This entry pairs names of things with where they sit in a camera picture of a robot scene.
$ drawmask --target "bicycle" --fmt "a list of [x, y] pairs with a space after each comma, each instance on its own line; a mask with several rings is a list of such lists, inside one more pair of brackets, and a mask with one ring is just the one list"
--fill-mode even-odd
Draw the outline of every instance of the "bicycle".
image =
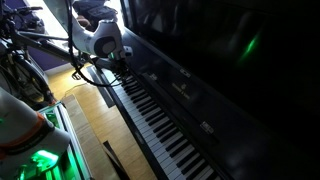
[[[0, 72], [10, 87], [8, 91], [15, 95], [15, 97], [26, 102], [35, 110], [54, 104], [56, 101], [48, 83], [32, 64], [28, 47], [33, 47], [70, 62], [76, 70], [72, 75], [74, 79], [83, 78], [95, 86], [111, 86], [111, 84], [96, 84], [86, 78], [80, 71], [85, 63], [95, 64], [99, 57], [91, 58], [89, 54], [81, 51], [78, 52], [78, 56], [75, 56], [72, 50], [70, 51], [72, 46], [69, 46], [68, 52], [50, 41], [62, 40], [72, 44], [72, 40], [70, 42], [70, 34], [68, 34], [68, 38], [53, 37], [45, 35], [42, 32], [33, 31], [26, 26], [27, 22], [24, 21], [24, 17], [30, 15], [35, 10], [41, 10], [41, 7], [11, 9], [2, 1], [0, 8], [0, 42], [2, 44], [0, 46]], [[17, 27], [15, 16], [22, 19], [21, 27], [24, 28]], [[108, 63], [109, 69], [125, 77], [124, 74], [127, 73], [127, 68], [124, 68], [124, 61], [112, 61]]]

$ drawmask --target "floor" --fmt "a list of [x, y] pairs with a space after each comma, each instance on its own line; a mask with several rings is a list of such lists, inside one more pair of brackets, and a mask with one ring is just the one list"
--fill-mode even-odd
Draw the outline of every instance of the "floor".
[[[97, 87], [74, 80], [73, 69], [49, 76], [58, 100], [73, 94], [100, 143], [108, 141], [131, 180], [157, 179], [116, 106], [108, 108]], [[83, 74], [91, 78], [83, 68]]]

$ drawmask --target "black piano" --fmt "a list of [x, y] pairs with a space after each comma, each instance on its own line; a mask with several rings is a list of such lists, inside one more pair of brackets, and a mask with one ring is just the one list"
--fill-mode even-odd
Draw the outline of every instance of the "black piano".
[[121, 5], [133, 56], [108, 92], [158, 179], [320, 179], [316, 2]]

